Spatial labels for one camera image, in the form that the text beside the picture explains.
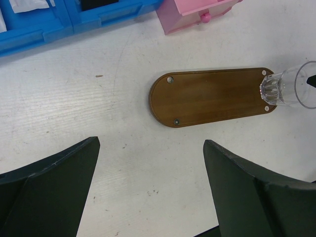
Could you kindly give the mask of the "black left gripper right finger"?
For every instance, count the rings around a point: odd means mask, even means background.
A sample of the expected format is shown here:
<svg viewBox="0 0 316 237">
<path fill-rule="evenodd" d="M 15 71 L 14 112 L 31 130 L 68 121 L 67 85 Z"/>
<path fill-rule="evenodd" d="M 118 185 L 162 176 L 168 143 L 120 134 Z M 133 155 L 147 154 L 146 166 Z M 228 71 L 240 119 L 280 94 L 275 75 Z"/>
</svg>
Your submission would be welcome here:
<svg viewBox="0 0 316 237">
<path fill-rule="evenodd" d="M 212 140 L 204 162 L 218 225 L 205 237 L 313 237 L 316 184 L 239 157 Z"/>
</svg>

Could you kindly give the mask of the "brown wooden tray holder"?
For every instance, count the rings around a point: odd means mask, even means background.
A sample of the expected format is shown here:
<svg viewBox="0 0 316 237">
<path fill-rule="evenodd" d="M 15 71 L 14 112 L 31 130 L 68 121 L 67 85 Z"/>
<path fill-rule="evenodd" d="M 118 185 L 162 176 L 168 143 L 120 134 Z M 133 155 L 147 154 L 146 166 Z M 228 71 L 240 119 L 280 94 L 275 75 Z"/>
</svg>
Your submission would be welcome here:
<svg viewBox="0 0 316 237">
<path fill-rule="evenodd" d="M 158 78 L 149 92 L 149 107 L 161 124 L 180 128 L 263 115 L 267 104 L 259 86 L 267 68 L 172 72 Z"/>
</svg>

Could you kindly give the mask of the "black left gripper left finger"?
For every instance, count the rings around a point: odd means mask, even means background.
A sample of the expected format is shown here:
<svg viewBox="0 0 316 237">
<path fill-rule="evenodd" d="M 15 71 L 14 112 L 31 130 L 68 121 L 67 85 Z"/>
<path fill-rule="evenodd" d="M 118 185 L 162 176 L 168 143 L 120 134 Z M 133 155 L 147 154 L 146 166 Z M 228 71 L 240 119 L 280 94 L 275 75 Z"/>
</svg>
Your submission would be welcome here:
<svg viewBox="0 0 316 237">
<path fill-rule="evenodd" d="M 0 176 L 2 237 L 75 237 L 100 150 L 89 137 Z"/>
</svg>

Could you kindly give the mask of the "clear plastic cup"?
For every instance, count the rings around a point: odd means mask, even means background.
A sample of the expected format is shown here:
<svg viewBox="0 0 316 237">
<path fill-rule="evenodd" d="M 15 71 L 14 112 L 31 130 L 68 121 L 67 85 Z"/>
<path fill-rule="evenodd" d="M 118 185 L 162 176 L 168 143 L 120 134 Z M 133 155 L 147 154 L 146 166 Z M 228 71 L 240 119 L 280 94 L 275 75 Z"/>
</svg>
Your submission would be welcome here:
<svg viewBox="0 0 316 237">
<path fill-rule="evenodd" d="M 280 73 L 265 76 L 261 98 L 270 105 L 316 108 L 316 62 L 308 61 Z"/>
</svg>

